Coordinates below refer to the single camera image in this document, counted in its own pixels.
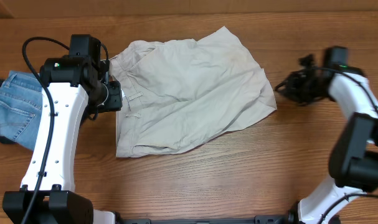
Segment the beige khaki shorts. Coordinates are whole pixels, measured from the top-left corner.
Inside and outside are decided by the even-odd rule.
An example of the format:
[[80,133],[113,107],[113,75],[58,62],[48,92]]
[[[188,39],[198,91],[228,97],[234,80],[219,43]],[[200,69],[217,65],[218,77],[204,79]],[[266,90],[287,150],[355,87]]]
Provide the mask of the beige khaki shorts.
[[181,154],[277,109],[264,69],[226,27],[200,40],[134,41],[110,73],[123,93],[117,157]]

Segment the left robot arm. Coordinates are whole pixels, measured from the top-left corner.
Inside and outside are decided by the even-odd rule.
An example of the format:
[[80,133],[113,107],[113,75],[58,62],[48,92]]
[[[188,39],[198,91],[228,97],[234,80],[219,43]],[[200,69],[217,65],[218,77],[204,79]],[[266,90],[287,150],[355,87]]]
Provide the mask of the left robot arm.
[[75,193],[74,159],[84,119],[119,111],[123,91],[109,79],[105,45],[89,34],[71,36],[68,54],[33,71],[42,86],[42,113],[31,163],[2,209],[13,223],[123,223],[118,212],[96,210]]

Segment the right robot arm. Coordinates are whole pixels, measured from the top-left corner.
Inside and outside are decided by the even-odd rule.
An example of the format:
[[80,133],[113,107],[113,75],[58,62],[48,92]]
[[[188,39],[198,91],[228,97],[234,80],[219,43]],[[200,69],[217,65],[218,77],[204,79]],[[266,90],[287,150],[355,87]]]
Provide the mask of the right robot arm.
[[307,106],[325,98],[337,103],[347,119],[328,162],[328,176],[286,215],[259,215],[255,223],[340,223],[338,213],[359,197],[376,198],[378,189],[378,100],[366,74],[348,65],[348,49],[324,51],[318,66],[313,55],[299,58],[275,91]]

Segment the blue denim jeans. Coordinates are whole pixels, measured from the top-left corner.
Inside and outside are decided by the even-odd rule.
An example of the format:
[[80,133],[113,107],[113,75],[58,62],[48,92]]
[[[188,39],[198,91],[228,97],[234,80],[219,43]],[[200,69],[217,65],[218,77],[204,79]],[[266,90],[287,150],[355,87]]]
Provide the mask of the blue denim jeans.
[[42,112],[42,87],[31,73],[11,70],[0,87],[0,136],[34,150]]

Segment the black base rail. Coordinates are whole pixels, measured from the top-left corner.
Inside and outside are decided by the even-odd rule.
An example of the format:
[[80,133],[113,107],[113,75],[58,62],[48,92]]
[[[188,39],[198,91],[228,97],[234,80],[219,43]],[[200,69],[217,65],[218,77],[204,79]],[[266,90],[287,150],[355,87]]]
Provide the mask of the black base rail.
[[254,218],[211,218],[211,219],[175,219],[151,220],[149,218],[122,219],[117,218],[119,224],[285,224],[286,215],[257,215]]

